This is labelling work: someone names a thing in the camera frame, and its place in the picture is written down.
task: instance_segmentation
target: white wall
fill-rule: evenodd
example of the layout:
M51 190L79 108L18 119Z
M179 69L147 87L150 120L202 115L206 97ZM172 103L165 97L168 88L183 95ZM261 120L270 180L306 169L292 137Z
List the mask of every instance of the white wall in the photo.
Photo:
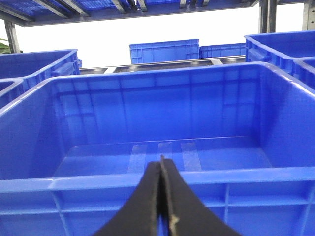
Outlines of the white wall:
M302 28L303 4L278 6L277 32ZM23 28L16 26L23 52L76 48L83 67L130 64L129 44L199 38L199 44L244 42L258 33L258 5L252 8L196 12L98 22ZM6 38L0 21L0 38Z

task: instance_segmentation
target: green plant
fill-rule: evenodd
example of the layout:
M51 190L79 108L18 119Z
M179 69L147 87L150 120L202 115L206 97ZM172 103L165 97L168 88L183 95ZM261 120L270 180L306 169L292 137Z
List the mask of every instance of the green plant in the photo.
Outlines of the green plant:
M0 54L8 54L8 53L11 53L10 47L0 42Z

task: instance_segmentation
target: crate handle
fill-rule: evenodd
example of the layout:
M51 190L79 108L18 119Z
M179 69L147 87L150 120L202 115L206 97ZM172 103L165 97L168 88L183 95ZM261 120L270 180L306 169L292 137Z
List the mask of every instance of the crate handle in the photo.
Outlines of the crate handle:
M250 61L264 61L268 62L271 60L271 56L268 56L266 54L263 54L259 50L255 48L249 48L248 49L248 59Z
M75 71L74 62L67 62L51 72L51 76L72 75Z

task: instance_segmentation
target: metal post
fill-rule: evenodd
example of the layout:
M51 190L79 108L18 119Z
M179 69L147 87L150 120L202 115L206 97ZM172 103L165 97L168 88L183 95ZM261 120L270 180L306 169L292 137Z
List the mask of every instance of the metal post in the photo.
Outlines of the metal post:
M15 25L11 21L4 21L11 53L20 53L18 38L15 32Z
M276 32L277 0L259 0L259 33Z
M315 30L315 1L304 0L303 30Z

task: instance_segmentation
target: crate bottom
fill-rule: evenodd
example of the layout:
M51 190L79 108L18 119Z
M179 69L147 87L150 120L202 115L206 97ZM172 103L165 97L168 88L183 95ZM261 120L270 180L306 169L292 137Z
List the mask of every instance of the crate bottom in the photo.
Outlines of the crate bottom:
M179 171L272 167L256 140L242 136L75 146L54 177L142 173L161 155Z

